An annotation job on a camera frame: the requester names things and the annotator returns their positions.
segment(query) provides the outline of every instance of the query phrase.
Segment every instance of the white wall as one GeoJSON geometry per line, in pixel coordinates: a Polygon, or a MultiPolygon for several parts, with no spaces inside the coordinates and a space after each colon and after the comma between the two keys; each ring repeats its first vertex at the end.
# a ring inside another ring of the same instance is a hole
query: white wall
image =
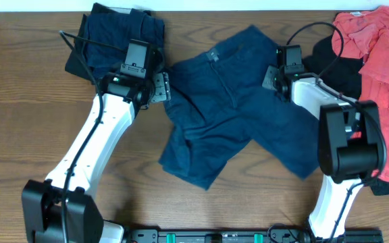
{"type": "Polygon", "coordinates": [[[389,0],[0,0],[0,11],[90,11],[94,2],[154,11],[361,10],[389,5],[389,0]]]}

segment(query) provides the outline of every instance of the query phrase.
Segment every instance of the wood grain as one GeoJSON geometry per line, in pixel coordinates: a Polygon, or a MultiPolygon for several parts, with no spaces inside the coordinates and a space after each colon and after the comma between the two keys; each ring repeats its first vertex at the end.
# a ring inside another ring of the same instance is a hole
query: wood grain
{"type": "MultiPolygon", "coordinates": [[[[333,11],[159,12],[166,23],[168,64],[206,51],[255,24],[284,44],[301,26],[330,22],[333,11]]],[[[57,31],[77,33],[82,13],[0,13],[0,242],[24,242],[20,194],[43,180],[65,155],[92,103],[93,87],[64,72],[69,49],[57,31]]],[[[331,30],[302,32],[303,53],[331,30]]],[[[105,169],[97,195],[107,219],[171,228],[260,228],[300,225],[321,186],[316,171],[304,182],[251,142],[232,158],[207,192],[162,171],[157,160],[172,123],[163,105],[141,111],[105,169]]],[[[349,227],[379,227],[389,242],[389,196],[362,190],[349,227]]]]}

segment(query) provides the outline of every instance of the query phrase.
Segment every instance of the dark blue cloth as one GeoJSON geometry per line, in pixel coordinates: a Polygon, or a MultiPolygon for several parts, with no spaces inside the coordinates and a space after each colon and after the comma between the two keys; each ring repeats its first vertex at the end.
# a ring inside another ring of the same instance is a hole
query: dark blue cloth
{"type": "Polygon", "coordinates": [[[276,48],[251,26],[171,68],[164,106],[174,131],[159,160],[165,171],[207,190],[252,139],[300,178],[319,166],[318,121],[261,86],[276,48]]]}
{"type": "MultiPolygon", "coordinates": [[[[164,22],[132,9],[130,14],[95,13],[87,19],[84,36],[92,41],[127,49],[130,39],[142,40],[163,47],[164,22]]],[[[85,44],[83,54],[95,78],[102,78],[115,63],[125,60],[126,55],[115,49],[85,44]]]]}

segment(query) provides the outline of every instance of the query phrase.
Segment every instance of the clothing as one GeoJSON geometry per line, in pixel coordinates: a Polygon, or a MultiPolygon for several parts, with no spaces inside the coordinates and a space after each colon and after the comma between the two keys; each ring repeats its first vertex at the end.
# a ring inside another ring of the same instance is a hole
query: clothing
{"type": "MultiPolygon", "coordinates": [[[[127,49],[132,38],[162,48],[164,22],[136,9],[132,9],[130,14],[118,13],[95,3],[91,15],[83,16],[78,36],[121,49],[127,49]]],[[[84,43],[81,40],[75,41],[75,49],[85,58],[96,79],[102,78],[126,58],[125,53],[108,47],[84,43]]],[[[66,71],[89,80],[86,71],[73,53],[66,63],[66,71]]]]}
{"type": "MultiPolygon", "coordinates": [[[[363,58],[360,101],[372,100],[379,107],[380,124],[387,147],[386,166],[379,179],[389,182],[389,7],[375,11],[340,13],[334,25],[344,38],[343,57],[363,58]]],[[[332,37],[332,49],[340,52],[337,32],[332,37]]]]}
{"type": "MultiPolygon", "coordinates": [[[[335,58],[332,50],[332,36],[329,36],[313,48],[313,54],[303,59],[303,64],[309,72],[319,74],[335,58]]],[[[340,58],[334,67],[327,71],[321,78],[325,84],[343,95],[359,99],[361,95],[361,74],[358,72],[363,67],[363,59],[340,58]]],[[[377,180],[371,185],[375,195],[389,194],[389,182],[377,180]]]]}
{"type": "Polygon", "coordinates": [[[174,130],[159,160],[163,169],[208,189],[238,151],[254,139],[293,173],[318,166],[318,121],[261,84],[276,65],[277,44],[250,26],[169,71],[164,103],[174,130]]]}

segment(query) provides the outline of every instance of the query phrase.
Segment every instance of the red cloth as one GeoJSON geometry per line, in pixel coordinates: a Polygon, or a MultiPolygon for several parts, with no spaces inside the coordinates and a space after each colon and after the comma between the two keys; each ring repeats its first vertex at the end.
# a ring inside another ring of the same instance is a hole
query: red cloth
{"type": "MultiPolygon", "coordinates": [[[[340,13],[334,25],[344,38],[342,57],[360,59],[365,65],[360,101],[372,100],[379,107],[382,134],[387,146],[386,166],[380,179],[389,182],[389,7],[375,11],[340,13]]],[[[335,31],[332,48],[340,52],[340,36],[335,31]]]]}

